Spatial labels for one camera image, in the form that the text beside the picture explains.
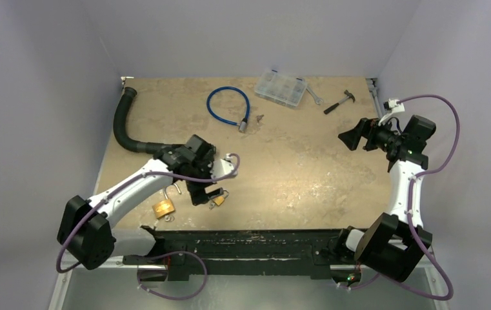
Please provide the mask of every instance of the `brass padlock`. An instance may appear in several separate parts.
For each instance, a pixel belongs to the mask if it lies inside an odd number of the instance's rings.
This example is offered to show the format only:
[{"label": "brass padlock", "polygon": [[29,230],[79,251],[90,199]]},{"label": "brass padlock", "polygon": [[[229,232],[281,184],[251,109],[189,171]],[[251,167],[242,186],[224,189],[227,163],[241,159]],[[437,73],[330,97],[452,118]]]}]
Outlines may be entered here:
[{"label": "brass padlock", "polygon": [[225,200],[228,198],[229,195],[230,192],[228,192],[226,189],[223,190],[222,195],[215,197],[213,198],[213,200],[211,200],[211,206],[209,207],[209,209],[213,209],[214,207],[220,207],[220,205],[222,205],[223,202],[225,202]]},{"label": "brass padlock", "polygon": [[[179,194],[182,194],[181,189],[177,184],[173,184],[173,186],[177,188],[177,192],[179,192]],[[165,200],[162,200],[161,202],[152,206],[152,209],[154,210],[154,215],[157,219],[160,219],[167,214],[175,212],[175,206],[173,206],[173,202],[167,196],[167,187],[163,189],[162,192]]]}]

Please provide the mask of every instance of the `hammer head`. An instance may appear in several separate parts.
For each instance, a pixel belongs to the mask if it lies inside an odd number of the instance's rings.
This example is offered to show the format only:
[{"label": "hammer head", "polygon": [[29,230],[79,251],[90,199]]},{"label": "hammer head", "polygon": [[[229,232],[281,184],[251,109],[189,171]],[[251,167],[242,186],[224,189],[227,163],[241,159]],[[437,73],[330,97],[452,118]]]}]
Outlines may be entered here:
[{"label": "hammer head", "polygon": [[356,98],[354,97],[354,95],[351,92],[349,92],[347,89],[344,90],[344,95],[350,97],[354,102],[356,102]]}]

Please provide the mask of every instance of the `gray wall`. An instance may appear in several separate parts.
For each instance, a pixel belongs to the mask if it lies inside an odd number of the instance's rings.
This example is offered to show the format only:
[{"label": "gray wall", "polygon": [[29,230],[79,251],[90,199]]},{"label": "gray wall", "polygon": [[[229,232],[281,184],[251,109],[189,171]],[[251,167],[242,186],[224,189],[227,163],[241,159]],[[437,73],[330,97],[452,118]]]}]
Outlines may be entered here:
[{"label": "gray wall", "polygon": [[377,76],[419,0],[83,0],[122,76]]},{"label": "gray wall", "polygon": [[[379,78],[381,99],[436,93],[458,109],[458,152],[426,178],[422,213],[456,287],[452,309],[491,309],[491,1],[422,1]],[[406,108],[406,119],[437,123],[426,154],[438,166],[454,134],[450,111],[434,100]]]},{"label": "gray wall", "polygon": [[92,193],[119,78],[78,0],[0,0],[0,309],[45,309],[65,202]]}]

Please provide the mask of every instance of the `wrench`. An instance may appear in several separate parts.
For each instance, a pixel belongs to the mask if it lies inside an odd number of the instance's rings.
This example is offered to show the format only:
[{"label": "wrench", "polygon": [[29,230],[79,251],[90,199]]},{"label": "wrench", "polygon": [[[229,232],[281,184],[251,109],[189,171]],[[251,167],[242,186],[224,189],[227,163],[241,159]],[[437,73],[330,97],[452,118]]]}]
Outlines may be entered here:
[{"label": "wrench", "polygon": [[314,93],[314,91],[310,88],[310,84],[306,86],[306,90],[310,93],[310,95],[312,95],[312,97],[314,97],[314,101],[316,102],[317,105],[321,105],[324,102],[323,99],[318,97],[316,93]]}]

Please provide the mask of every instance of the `wooden tabletop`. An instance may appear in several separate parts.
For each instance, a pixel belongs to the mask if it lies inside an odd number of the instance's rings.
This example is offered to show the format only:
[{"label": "wooden tabletop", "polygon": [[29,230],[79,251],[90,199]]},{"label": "wooden tabletop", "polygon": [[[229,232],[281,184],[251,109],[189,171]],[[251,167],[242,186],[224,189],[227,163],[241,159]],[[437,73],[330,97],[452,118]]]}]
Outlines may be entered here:
[{"label": "wooden tabletop", "polygon": [[[388,162],[380,150],[349,151],[337,135],[361,118],[376,117],[363,77],[307,77],[325,100],[318,106],[305,93],[296,109],[255,96],[258,77],[129,79],[138,91],[128,116],[130,137],[140,141],[185,143],[197,134],[217,147],[219,154],[238,153],[239,176],[219,182],[230,192],[220,207],[193,206],[184,182],[183,194],[168,189],[176,212],[174,222],[157,221],[152,206],[161,192],[127,214],[117,228],[156,225],[179,229],[315,229],[369,227],[386,209],[390,197]],[[214,119],[206,98],[221,86],[240,88],[251,103],[247,131]],[[323,110],[340,100],[344,90],[356,97],[329,115]],[[245,113],[237,92],[222,91],[211,106],[221,117],[239,122]],[[263,115],[260,121],[257,116]],[[97,191],[120,182],[150,158],[123,149],[114,136],[108,143]]]}]

